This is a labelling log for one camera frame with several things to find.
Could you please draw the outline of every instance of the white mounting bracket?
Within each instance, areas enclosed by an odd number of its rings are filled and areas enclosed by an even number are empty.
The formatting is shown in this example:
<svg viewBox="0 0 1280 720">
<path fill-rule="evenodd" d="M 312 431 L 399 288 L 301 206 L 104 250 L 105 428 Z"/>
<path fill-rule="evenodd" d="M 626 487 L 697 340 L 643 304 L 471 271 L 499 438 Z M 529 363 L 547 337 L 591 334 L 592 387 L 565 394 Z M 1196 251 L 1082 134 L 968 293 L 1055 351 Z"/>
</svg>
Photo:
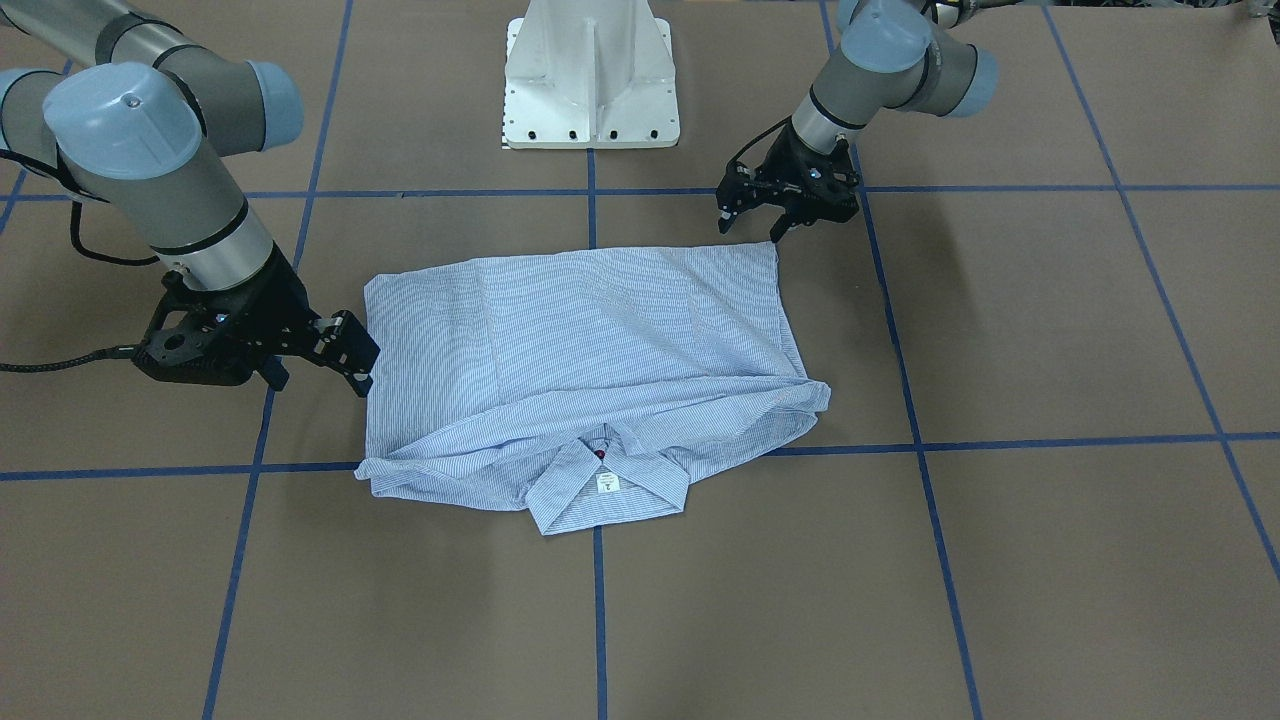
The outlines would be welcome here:
<svg viewBox="0 0 1280 720">
<path fill-rule="evenodd" d="M 671 24 L 646 0 L 531 0 L 507 26 L 507 147 L 671 147 Z"/>
</svg>

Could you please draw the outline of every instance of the shirt label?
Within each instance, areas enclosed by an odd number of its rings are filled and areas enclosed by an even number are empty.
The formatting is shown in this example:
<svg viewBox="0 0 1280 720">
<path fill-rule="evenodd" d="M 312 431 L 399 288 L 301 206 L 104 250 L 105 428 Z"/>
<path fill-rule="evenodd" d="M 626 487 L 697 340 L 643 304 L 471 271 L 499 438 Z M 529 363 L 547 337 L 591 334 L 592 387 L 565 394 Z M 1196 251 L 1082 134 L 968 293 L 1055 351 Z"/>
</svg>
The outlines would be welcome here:
<svg viewBox="0 0 1280 720">
<path fill-rule="evenodd" d="M 622 483 L 613 473 L 600 473 L 595 477 L 595 489 L 596 492 L 618 492 L 622 489 Z"/>
</svg>

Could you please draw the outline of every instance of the blue and white striped shirt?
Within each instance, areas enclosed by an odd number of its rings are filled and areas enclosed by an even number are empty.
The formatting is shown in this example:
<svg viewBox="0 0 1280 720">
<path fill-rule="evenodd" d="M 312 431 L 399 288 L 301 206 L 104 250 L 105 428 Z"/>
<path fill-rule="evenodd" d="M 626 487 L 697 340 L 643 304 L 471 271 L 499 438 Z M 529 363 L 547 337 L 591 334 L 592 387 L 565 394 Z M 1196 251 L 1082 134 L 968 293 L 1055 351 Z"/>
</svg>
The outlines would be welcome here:
<svg viewBox="0 0 1280 720">
<path fill-rule="evenodd" d="M 809 430 L 772 243 L 477 259 L 365 287 L 380 497 L 529 509 L 544 534 L 680 512 Z"/>
</svg>

